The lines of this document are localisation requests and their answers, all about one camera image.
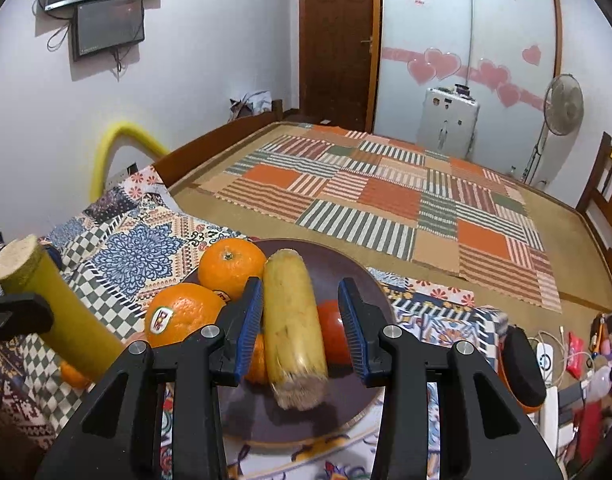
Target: door frame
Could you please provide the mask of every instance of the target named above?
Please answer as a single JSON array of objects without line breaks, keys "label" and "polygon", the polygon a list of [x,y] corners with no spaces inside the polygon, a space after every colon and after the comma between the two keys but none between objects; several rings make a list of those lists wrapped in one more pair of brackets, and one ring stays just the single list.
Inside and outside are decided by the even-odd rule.
[{"label": "door frame", "polygon": [[[306,51],[303,35],[306,0],[299,0],[299,101],[303,102],[306,95],[304,77],[305,68],[302,63],[302,52]],[[381,59],[381,15],[382,0],[372,0],[372,53],[371,70],[368,85],[368,104],[366,106],[365,131],[372,133],[375,122],[375,107],[377,105],[377,85],[379,84],[379,60]]]}]

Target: wooden door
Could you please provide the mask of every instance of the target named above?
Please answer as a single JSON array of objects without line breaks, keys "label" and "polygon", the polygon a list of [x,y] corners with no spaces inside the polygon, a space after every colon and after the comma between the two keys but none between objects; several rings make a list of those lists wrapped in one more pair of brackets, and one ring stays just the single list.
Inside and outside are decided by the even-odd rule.
[{"label": "wooden door", "polygon": [[300,111],[364,130],[373,0],[299,0]]}]

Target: patchwork blanket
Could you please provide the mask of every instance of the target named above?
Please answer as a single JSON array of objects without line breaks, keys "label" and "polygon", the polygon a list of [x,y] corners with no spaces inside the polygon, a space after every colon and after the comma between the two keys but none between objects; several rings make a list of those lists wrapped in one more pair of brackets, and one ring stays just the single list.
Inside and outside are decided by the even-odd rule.
[{"label": "patchwork blanket", "polygon": [[560,311],[550,262],[518,185],[470,162],[401,140],[301,124],[199,186]]}]

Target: fruit sticker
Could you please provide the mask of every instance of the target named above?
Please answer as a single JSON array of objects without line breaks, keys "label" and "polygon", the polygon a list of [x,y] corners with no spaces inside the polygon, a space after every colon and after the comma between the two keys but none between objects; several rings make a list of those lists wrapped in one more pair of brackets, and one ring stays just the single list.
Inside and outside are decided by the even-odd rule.
[{"label": "fruit sticker", "polygon": [[222,298],[222,300],[224,300],[226,303],[228,303],[228,301],[230,301],[230,296],[228,294],[226,294],[223,290],[213,290],[213,292],[215,294],[217,294],[217,296]]},{"label": "fruit sticker", "polygon": [[161,334],[166,330],[168,322],[173,317],[173,311],[167,306],[160,306],[150,321],[150,331],[153,334]]}]

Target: purple item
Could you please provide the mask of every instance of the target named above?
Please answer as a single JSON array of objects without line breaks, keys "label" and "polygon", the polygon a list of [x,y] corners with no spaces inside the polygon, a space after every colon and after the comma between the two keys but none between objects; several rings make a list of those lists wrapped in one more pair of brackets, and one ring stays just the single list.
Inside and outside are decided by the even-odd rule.
[{"label": "purple item", "polygon": [[[337,298],[343,278],[352,278],[364,301],[378,306],[388,322],[394,323],[390,301],[372,275],[357,262],[329,247],[289,238],[254,242],[266,256],[279,249],[293,249],[304,260],[315,291],[317,304]],[[185,282],[197,283],[191,272]],[[352,367],[328,366],[328,392],[324,402],[306,412],[283,410],[270,386],[243,381],[237,388],[219,389],[219,407],[224,435],[261,446],[285,446],[309,442],[328,434],[342,434],[377,397],[377,389],[367,389]]]}]

